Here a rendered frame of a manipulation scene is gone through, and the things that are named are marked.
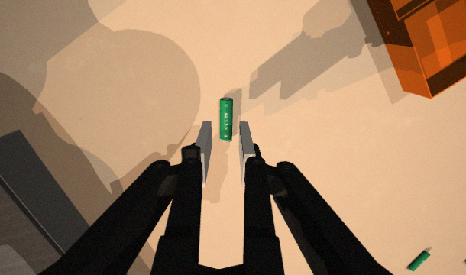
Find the orange three-compartment bin rack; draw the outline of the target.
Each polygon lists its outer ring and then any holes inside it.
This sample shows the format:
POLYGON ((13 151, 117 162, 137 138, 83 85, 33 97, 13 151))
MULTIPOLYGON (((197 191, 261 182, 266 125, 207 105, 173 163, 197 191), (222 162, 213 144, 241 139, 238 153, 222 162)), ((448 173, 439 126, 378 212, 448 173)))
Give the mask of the orange three-compartment bin rack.
POLYGON ((466 0, 367 3, 404 92, 432 99, 466 78, 466 0))

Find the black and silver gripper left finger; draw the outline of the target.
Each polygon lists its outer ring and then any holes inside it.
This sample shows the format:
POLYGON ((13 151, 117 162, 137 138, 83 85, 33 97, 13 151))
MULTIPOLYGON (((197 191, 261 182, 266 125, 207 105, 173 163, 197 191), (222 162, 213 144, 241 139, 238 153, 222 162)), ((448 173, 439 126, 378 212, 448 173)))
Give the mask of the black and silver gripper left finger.
POLYGON ((181 165, 153 162, 54 264, 38 275, 126 275, 168 205, 150 275, 192 275, 199 263, 202 188, 212 151, 212 121, 182 147, 181 165))

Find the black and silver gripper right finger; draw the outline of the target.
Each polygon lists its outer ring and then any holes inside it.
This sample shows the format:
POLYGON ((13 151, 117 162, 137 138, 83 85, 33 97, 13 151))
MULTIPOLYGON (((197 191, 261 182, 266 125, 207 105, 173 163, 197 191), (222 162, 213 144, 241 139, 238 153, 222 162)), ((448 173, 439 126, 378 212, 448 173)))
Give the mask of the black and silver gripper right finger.
POLYGON ((238 149, 244 188, 244 275, 285 275, 270 195, 313 275, 393 275, 376 262, 296 165, 266 164, 248 121, 239 123, 238 149))

